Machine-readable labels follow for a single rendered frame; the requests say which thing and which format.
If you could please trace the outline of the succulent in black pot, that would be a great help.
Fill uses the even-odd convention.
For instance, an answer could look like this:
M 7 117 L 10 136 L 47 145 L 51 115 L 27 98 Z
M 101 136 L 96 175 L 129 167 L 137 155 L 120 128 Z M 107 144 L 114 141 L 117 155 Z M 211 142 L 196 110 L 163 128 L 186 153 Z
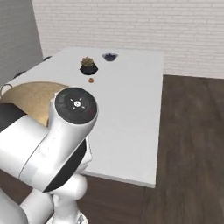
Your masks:
M 89 57 L 83 58 L 80 63 L 80 71 L 85 75 L 93 75 L 98 71 L 98 67 L 96 66 L 94 61 Z

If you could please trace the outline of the dark blue bowl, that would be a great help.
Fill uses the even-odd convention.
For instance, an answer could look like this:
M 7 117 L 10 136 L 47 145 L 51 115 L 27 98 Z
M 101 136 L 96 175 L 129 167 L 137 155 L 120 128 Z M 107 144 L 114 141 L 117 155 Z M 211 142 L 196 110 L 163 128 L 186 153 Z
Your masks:
M 114 61 L 118 57 L 118 55 L 115 54 L 115 53 L 105 53 L 105 54 L 102 55 L 102 57 L 106 61 L 111 62 L 111 61 Z

